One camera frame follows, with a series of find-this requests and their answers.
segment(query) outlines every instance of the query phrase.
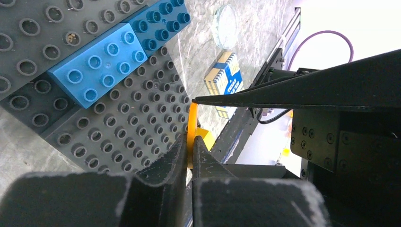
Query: lego duplo baseplate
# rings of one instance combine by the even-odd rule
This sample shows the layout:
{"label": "lego duplo baseplate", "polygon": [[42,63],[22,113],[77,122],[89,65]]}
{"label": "lego duplo baseplate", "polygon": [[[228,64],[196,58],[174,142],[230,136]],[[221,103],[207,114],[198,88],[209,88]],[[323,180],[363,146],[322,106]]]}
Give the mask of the lego duplo baseplate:
{"label": "lego duplo baseplate", "polygon": [[0,1],[0,100],[148,0]]}
{"label": "lego duplo baseplate", "polygon": [[42,137],[87,171],[149,166],[187,130],[190,99],[162,47],[88,109],[71,109]]}
{"label": "lego duplo baseplate", "polygon": [[37,134],[75,106],[46,73],[3,99],[0,105]]}

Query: purple cable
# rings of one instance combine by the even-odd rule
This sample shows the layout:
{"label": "purple cable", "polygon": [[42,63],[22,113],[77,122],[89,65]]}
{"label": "purple cable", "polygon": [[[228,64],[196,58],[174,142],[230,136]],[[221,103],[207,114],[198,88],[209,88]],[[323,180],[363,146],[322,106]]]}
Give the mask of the purple cable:
{"label": "purple cable", "polygon": [[296,48],[296,50],[295,50],[295,52],[294,52],[294,55],[292,55],[292,58],[291,58],[291,60],[289,61],[288,70],[291,69],[291,65],[292,65],[292,62],[293,62],[294,59],[295,59],[296,54],[299,52],[299,50],[301,49],[301,47],[302,47],[308,40],[310,40],[311,38],[313,38],[313,37],[315,37],[315,36],[317,36],[317,35],[320,35],[320,34],[327,34],[327,33],[338,35],[338,36],[340,36],[341,38],[343,38],[343,39],[347,42],[347,44],[348,44],[348,46],[349,46],[349,50],[350,50],[350,55],[349,55],[349,60],[348,60],[348,62],[351,62],[352,59],[354,58],[354,47],[352,46],[351,41],[350,41],[345,35],[343,35],[343,34],[341,34],[341,33],[339,33],[339,32],[326,30],[326,31],[320,31],[320,32],[313,33],[312,35],[308,36],[304,41],[302,41],[302,43]]}

